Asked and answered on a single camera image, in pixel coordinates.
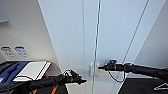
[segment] white wall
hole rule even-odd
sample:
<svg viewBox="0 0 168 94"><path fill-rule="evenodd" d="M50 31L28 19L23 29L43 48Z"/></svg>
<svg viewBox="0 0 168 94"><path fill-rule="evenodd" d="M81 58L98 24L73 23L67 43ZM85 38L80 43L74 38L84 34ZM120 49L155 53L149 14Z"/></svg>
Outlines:
<svg viewBox="0 0 168 94"><path fill-rule="evenodd" d="M2 50L0 53L8 61L47 60L58 65L37 0L0 0L0 7L9 19L0 23L0 47L11 47L16 56L6 56ZM16 46L23 46L29 56L19 56ZM54 64L50 73L59 73Z"/></svg>
<svg viewBox="0 0 168 94"><path fill-rule="evenodd" d="M168 1L160 12L134 64L168 68ZM129 78L147 77L129 74Z"/></svg>

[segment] cable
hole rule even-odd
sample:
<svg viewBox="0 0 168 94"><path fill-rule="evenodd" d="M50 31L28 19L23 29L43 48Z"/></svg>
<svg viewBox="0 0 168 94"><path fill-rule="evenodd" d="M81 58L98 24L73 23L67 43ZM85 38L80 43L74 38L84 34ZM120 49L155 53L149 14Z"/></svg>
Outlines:
<svg viewBox="0 0 168 94"><path fill-rule="evenodd" d="M123 80L122 80L122 81L119 81L119 80L117 80L116 78L114 78L114 76L110 73L108 67L107 67L107 69L108 69L108 73L109 73L109 75L111 76L111 78L112 78L113 80L115 80L115 81L118 82L118 83L122 83L122 82L125 81L125 79L126 79L126 77L125 77L125 72L124 72L124 78L123 78Z"/></svg>

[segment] white door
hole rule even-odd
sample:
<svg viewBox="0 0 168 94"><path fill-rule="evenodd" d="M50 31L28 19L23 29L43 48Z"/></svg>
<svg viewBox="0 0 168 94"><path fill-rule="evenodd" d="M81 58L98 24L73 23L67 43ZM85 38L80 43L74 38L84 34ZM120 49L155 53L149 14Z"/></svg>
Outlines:
<svg viewBox="0 0 168 94"><path fill-rule="evenodd" d="M73 69L87 79L82 85L67 85L69 94L116 94L122 84L116 84L104 71L98 77L89 76L90 64L103 65L110 59L134 62L164 1L101 0L97 37L99 0L39 0L62 72ZM150 18L147 24L145 17Z"/></svg>
<svg viewBox="0 0 168 94"><path fill-rule="evenodd" d="M164 2L101 0L96 63L104 65L111 59L118 63L134 63ZM111 73L123 80L123 73ZM100 71L94 79L93 91L94 94L117 94L121 86L122 83L115 82L108 72Z"/></svg>

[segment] blue object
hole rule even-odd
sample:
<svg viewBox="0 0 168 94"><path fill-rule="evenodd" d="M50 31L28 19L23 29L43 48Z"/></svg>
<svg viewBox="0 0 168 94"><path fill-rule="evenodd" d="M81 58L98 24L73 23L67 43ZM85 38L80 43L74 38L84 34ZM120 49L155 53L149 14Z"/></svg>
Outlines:
<svg viewBox="0 0 168 94"><path fill-rule="evenodd" d="M20 73L20 71L28 64L28 61L22 61L18 62L8 69L6 69L1 75L0 75L0 87L4 85L11 84L13 82L13 79Z"/></svg>

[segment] floor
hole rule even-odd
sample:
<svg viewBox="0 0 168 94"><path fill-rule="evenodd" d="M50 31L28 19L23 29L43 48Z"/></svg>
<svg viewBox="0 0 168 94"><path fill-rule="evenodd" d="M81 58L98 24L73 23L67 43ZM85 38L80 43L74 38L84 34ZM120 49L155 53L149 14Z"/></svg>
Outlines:
<svg viewBox="0 0 168 94"><path fill-rule="evenodd" d="M127 78L118 94L168 94L168 90L153 90L163 83L159 79Z"/></svg>

